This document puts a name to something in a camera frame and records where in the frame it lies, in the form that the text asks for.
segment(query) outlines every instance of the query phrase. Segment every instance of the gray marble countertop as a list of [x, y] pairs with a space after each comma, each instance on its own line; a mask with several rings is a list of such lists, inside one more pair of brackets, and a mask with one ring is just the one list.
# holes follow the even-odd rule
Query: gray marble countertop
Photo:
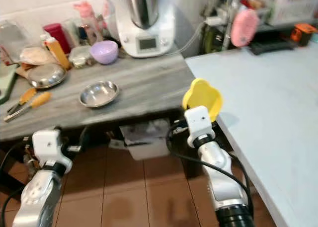
[[[30, 110], [9, 123], [3, 121], [30, 85], [17, 79], [10, 100], [0, 105], [0, 141], [31, 134], [60, 125], [63, 128], [132, 118], [178, 108], [194, 79], [181, 55], [148, 59], [118, 59], [109, 66], [95, 65], [70, 70], [66, 80], [50, 89], [51, 100]], [[110, 80], [120, 88], [119, 96], [99, 109], [90, 109], [79, 102], [80, 92], [89, 84]]]

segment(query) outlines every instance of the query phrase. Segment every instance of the metal plate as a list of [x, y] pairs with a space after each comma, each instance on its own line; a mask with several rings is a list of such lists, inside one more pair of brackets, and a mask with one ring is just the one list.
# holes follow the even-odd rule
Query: metal plate
[[46, 64], [33, 68], [28, 73], [29, 83], [37, 89], [45, 89], [61, 83], [66, 77], [66, 70], [57, 64]]
[[113, 101], [119, 93], [118, 86], [111, 81], [99, 81], [88, 85], [80, 94], [79, 101], [89, 108], [97, 108]]

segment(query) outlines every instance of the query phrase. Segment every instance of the green cutting board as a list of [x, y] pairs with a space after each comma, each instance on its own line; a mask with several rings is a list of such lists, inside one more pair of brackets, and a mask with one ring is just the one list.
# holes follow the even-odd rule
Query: green cutting board
[[0, 104], [5, 103], [9, 98], [15, 82], [15, 69], [17, 64], [6, 66], [0, 63]]

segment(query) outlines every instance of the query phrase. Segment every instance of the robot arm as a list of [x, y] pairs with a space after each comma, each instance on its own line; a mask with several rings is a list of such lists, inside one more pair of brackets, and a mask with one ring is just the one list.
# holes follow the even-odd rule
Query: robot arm
[[59, 130], [38, 131], [32, 141], [42, 169], [25, 186], [13, 227], [52, 226], [54, 209], [61, 195], [61, 179], [72, 167], [72, 161], [62, 154]]
[[[187, 142], [198, 150], [200, 159], [232, 174], [230, 156], [213, 141], [215, 133], [207, 108], [198, 106], [189, 109], [184, 116], [190, 133]], [[220, 227], [254, 227], [247, 208], [247, 196], [241, 186], [207, 166], [203, 166], [203, 170], [208, 177], [209, 192]]]

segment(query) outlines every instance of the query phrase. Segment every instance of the digital display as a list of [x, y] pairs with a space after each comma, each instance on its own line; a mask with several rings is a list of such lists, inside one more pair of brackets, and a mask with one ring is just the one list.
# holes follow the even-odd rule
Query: digital display
[[150, 49], [150, 48], [156, 48], [156, 39], [145, 39], [145, 40], [139, 40], [140, 50], [143, 49]]

